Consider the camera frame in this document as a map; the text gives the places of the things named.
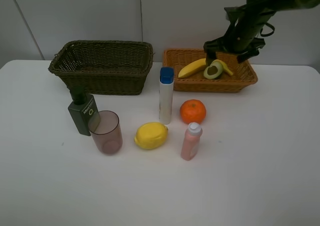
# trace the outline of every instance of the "orange wicker basket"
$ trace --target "orange wicker basket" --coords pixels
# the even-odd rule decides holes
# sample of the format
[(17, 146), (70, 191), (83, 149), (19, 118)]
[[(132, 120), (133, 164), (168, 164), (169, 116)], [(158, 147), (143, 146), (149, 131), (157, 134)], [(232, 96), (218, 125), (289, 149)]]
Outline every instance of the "orange wicker basket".
[(200, 49), (168, 49), (164, 51), (163, 66), (174, 69), (174, 90), (182, 92), (221, 92), (236, 93), (258, 81), (248, 61), (238, 63), (237, 56), (228, 53), (217, 53), (217, 58), (224, 61), (234, 73), (231, 77), (223, 73), (219, 80), (209, 80), (198, 72), (187, 79), (179, 79), (180, 70), (191, 62), (206, 58)]

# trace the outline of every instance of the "white wall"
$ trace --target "white wall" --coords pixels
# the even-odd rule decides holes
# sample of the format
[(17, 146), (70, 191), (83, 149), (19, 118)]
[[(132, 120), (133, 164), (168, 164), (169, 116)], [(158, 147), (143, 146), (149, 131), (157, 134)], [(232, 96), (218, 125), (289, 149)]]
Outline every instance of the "white wall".
[[(143, 39), (162, 60), (166, 48), (202, 48), (205, 41), (223, 36), (229, 22), (224, 7), (246, 0), (141, 0)], [(275, 34), (251, 62), (256, 64), (320, 65), (320, 6), (281, 12), (270, 23)]]
[(140, 0), (17, 0), (45, 57), (72, 40), (142, 40)]
[(0, 0), (0, 68), (15, 59), (41, 60), (13, 0)]

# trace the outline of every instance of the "avocado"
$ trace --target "avocado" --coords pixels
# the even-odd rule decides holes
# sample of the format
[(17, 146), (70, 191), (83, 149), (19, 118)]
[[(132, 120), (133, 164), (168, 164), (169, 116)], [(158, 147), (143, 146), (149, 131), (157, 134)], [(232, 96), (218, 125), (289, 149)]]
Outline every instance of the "avocado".
[(207, 79), (216, 79), (224, 72), (223, 65), (218, 61), (213, 61), (210, 66), (208, 66), (203, 75)]

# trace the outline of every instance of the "orange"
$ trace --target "orange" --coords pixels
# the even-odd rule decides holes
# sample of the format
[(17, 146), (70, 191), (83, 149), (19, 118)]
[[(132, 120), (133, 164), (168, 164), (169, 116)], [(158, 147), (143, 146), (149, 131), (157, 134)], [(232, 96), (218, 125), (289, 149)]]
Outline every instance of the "orange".
[(205, 105), (199, 100), (188, 100), (180, 107), (180, 116), (186, 124), (196, 122), (201, 124), (205, 119), (207, 110)]

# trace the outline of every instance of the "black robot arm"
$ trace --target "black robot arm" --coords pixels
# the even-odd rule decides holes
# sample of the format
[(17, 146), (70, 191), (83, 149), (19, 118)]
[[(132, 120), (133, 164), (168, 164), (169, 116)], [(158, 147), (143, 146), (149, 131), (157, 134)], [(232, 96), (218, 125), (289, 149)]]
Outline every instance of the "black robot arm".
[[(241, 7), (225, 8), (230, 26), (221, 38), (206, 42), (203, 46), (206, 52), (206, 63), (210, 65), (216, 59), (216, 52), (238, 54), (238, 62), (259, 55), (259, 49), (265, 46), (264, 39), (271, 36), (275, 28), (268, 20), (276, 12), (314, 8), (320, 0), (246, 0)], [(263, 34), (263, 27), (272, 29), (271, 33)]]

